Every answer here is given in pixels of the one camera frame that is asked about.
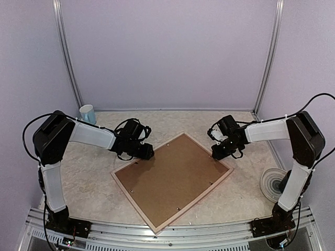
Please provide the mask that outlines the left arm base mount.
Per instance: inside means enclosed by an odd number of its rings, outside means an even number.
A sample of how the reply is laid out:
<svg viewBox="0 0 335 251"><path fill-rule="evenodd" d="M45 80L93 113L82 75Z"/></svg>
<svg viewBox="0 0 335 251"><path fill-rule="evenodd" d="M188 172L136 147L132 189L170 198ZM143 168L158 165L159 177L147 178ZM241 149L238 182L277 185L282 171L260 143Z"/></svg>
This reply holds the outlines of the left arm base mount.
<svg viewBox="0 0 335 251"><path fill-rule="evenodd" d="M88 238L92 222L71 218L67 206L59 212L53 212L47 207L47 212L47 229L74 237Z"/></svg>

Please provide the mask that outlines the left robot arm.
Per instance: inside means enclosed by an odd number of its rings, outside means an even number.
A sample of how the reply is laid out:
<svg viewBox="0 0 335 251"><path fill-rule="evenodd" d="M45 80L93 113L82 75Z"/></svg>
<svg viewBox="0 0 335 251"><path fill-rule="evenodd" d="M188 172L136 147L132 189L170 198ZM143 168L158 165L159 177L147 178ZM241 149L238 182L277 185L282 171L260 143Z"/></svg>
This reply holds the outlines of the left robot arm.
<svg viewBox="0 0 335 251"><path fill-rule="evenodd" d="M70 144L83 144L110 151L122 160L150 160L153 146L145 140L151 133L138 119L130 118L115 130L72 118L56 110L33 134L32 141L38 161L40 187L46 207L55 215L52 223L61 232L73 228L73 220L63 212L67 205L63 195L61 165Z"/></svg>

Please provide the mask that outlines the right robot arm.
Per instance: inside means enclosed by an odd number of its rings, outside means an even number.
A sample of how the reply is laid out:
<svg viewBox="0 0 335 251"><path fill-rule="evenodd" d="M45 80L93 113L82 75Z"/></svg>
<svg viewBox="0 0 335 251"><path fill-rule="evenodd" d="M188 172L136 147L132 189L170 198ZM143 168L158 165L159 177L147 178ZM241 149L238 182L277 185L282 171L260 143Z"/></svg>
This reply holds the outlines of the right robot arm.
<svg viewBox="0 0 335 251"><path fill-rule="evenodd" d="M251 143L285 141L290 148L292 167L276 204L286 212L296 207L326 144L324 135L307 111L245 125L228 115L214 123L207 134L215 141L211 155L216 160L241 153Z"/></svg>

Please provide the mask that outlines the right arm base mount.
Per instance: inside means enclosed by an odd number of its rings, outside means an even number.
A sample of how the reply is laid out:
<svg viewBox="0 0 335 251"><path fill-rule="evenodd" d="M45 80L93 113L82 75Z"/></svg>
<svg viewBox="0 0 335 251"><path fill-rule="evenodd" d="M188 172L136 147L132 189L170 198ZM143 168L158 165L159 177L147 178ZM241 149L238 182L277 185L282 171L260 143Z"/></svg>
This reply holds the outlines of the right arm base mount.
<svg viewBox="0 0 335 251"><path fill-rule="evenodd" d="M293 229L296 226L293 219L295 208L296 206L289 211L285 211L276 203L270 217L255 218L250 222L253 237L261 237Z"/></svg>

